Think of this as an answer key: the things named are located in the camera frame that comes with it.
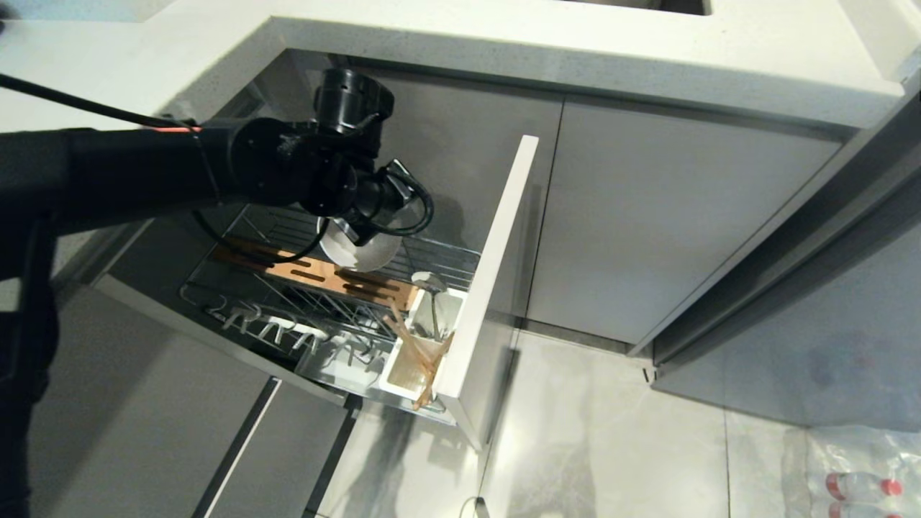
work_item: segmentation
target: dish rack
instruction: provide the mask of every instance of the dish rack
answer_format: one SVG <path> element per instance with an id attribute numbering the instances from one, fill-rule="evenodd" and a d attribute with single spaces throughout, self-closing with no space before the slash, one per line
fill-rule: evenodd
<path id="1" fill-rule="evenodd" d="M 317 218 L 300 207 L 253 205 L 236 215 L 224 237 L 294 253 L 316 234 Z M 398 397 L 378 384 L 397 341 L 383 322 L 391 314 L 387 302 L 361 290 L 343 293 L 311 286 L 297 277 L 266 271 L 265 265 L 247 265 L 239 257 L 228 260 L 227 255 L 227 249 L 215 243 L 180 288 L 184 300 L 217 321 L 222 335 L 315 382 L 385 403 Z M 305 259 L 309 258 L 332 262 L 320 246 Z M 413 236 L 402 238 L 396 256 L 380 270 L 342 274 L 375 276 L 378 286 L 384 279 L 411 286 L 414 272 L 427 271 L 449 288 L 466 292 L 479 260 L 473 250 Z M 413 288 L 403 312 L 418 307 L 416 298 L 423 293 Z M 443 411 L 437 400 L 426 409 Z"/>

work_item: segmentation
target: plastic bottle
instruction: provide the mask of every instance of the plastic bottle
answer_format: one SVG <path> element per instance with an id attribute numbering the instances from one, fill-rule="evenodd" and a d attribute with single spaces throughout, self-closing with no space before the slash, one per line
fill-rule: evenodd
<path id="1" fill-rule="evenodd" d="M 884 511 L 866 503 L 833 502 L 828 506 L 828 518 L 903 518 L 898 512 Z"/>
<path id="2" fill-rule="evenodd" d="M 902 483 L 894 478 L 882 478 L 856 471 L 829 473 L 825 478 L 828 493 L 836 500 L 874 503 L 902 494 Z"/>

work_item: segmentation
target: kitchen sink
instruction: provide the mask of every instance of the kitchen sink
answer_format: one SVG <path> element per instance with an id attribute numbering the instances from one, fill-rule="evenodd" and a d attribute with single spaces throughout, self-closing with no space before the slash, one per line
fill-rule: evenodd
<path id="1" fill-rule="evenodd" d="M 705 15 L 706 0 L 567 0 L 569 2 L 582 2 L 585 4 L 599 4 L 603 6 L 636 7 L 639 9 L 655 9 L 688 15 Z"/>

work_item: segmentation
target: floor tile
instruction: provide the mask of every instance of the floor tile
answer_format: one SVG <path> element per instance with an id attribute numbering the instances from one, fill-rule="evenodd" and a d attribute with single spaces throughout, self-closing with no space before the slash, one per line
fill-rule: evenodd
<path id="1" fill-rule="evenodd" d="M 784 437 L 793 427 L 726 412 L 730 513 L 738 518 L 784 516 L 781 463 Z"/>
<path id="2" fill-rule="evenodd" d="M 477 494 L 484 468 L 484 459 L 459 430 L 366 403 L 319 514 L 455 518 L 464 501 Z"/>
<path id="3" fill-rule="evenodd" d="M 522 333 L 483 495 L 491 518 L 729 515 L 723 411 L 647 360 Z"/>

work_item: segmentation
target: white countertop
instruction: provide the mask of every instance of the white countertop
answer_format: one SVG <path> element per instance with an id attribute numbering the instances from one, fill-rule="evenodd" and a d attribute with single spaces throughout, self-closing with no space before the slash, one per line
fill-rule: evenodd
<path id="1" fill-rule="evenodd" d="M 851 11 L 861 1 L 847 0 Z M 917 11 L 913 0 L 872 1 Z M 137 23 L 8 22 L 0 72 L 199 120 L 285 48 L 856 128 L 883 120 L 905 95 L 889 71 L 904 70 L 902 54 L 921 46 L 911 31 L 898 52 L 871 52 L 860 34 L 879 24 L 858 33 L 838 0 L 710 4 L 698 17 L 554 0 L 178 0 Z M 0 108 L 0 131 L 130 127 L 15 92 L 0 91 Z"/>

